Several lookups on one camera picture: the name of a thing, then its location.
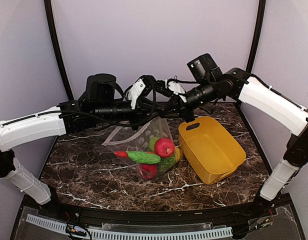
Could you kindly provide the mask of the red pomegranate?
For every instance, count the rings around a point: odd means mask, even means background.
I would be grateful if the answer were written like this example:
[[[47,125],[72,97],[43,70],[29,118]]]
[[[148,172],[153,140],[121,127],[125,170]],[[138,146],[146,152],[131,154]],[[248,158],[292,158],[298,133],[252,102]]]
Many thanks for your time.
[[[169,138],[159,138],[154,144],[154,152],[161,158],[169,158],[175,153],[175,145]]]

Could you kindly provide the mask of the red tomato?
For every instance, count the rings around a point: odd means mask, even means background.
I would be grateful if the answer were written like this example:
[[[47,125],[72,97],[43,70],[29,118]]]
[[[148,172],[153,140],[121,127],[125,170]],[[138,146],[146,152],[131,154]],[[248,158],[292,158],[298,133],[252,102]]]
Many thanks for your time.
[[[158,174],[158,167],[156,164],[141,164],[139,172],[142,178],[152,179]]]

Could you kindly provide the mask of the red chili pepper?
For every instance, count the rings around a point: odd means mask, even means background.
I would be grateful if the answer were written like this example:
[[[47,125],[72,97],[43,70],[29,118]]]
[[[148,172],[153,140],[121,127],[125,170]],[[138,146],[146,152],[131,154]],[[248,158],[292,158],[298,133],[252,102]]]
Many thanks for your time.
[[[116,151],[114,154],[119,158],[124,158],[124,159],[129,158],[129,155],[126,151]]]

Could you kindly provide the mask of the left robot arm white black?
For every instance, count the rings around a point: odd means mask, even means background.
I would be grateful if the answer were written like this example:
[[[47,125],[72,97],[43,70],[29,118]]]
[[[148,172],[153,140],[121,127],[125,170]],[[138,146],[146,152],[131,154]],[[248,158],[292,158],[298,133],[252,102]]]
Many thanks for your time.
[[[20,163],[13,148],[48,137],[78,133],[98,123],[119,126],[121,121],[129,121],[128,126],[136,128],[147,123],[154,111],[153,106],[132,107],[128,102],[89,106],[73,100],[21,118],[0,120],[0,178],[45,205],[52,217],[61,218],[65,208],[57,201],[55,191]]]

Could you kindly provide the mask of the yellow bell pepper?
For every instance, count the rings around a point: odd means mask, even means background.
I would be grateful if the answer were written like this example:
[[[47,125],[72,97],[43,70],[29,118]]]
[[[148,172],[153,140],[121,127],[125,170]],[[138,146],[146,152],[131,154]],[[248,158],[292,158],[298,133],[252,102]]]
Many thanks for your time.
[[[179,162],[183,157],[183,151],[178,147],[174,148],[174,159],[176,162]]]

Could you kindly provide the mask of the clear zip top bag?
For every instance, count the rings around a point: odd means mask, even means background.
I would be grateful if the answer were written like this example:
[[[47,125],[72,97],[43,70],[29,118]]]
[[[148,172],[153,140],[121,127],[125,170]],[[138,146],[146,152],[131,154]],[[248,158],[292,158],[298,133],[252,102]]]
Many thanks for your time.
[[[118,126],[110,133],[102,145],[108,148],[112,153],[114,153],[114,155],[115,152],[118,151],[140,151],[155,153],[155,151],[149,150],[149,141],[153,137],[167,138],[173,141],[173,137],[166,119],[157,117],[146,123],[144,126],[139,127],[138,130],[132,130],[128,127]],[[139,167],[142,163],[134,162],[130,158],[118,158],[129,168],[136,171],[137,174],[141,177]],[[163,174],[157,173],[155,177],[161,176]]]

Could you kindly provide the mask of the green bitter gourd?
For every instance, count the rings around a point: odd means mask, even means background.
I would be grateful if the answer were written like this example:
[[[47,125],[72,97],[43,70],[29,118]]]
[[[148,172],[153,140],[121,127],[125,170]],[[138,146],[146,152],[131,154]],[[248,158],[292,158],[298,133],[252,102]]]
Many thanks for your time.
[[[153,152],[127,151],[127,156],[139,164],[153,165],[161,162],[161,157]]]

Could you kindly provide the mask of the yellow plastic basket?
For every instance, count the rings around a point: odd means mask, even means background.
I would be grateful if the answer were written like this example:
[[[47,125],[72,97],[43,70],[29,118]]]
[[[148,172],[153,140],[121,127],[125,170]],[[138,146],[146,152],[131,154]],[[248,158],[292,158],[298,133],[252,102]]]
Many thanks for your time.
[[[193,170],[207,185],[233,174],[246,160],[246,153],[214,118],[198,117],[178,127],[179,146]]]

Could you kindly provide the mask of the green grape bunch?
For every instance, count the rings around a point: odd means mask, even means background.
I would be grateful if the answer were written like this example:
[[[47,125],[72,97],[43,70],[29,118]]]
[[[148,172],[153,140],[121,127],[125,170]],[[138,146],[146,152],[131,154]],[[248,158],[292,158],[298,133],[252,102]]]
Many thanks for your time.
[[[176,163],[175,155],[170,157],[162,158],[161,162],[157,164],[157,170],[159,174],[163,174],[168,171]]]

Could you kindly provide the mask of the green apple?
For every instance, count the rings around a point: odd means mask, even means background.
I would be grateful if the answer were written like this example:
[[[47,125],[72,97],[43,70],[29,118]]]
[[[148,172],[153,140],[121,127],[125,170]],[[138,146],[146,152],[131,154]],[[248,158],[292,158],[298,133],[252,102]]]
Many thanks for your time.
[[[148,143],[148,148],[151,152],[155,151],[155,144],[156,142],[159,140],[160,138],[155,136],[153,138],[150,139],[149,143]]]

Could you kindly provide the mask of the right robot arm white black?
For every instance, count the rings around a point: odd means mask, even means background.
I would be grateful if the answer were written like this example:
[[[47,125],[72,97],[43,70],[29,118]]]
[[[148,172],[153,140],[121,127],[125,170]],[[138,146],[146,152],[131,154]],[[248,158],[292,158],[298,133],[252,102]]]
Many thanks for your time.
[[[192,111],[203,103],[230,97],[259,109],[291,133],[286,152],[259,190],[260,198],[249,205],[249,213],[260,217],[268,210],[268,202],[308,163],[308,108],[274,90],[255,74],[237,67],[226,73],[219,67],[191,66],[190,70],[199,85],[188,92],[183,92],[181,80],[170,78],[165,81],[167,89],[185,98],[176,110],[181,117],[186,110]]]

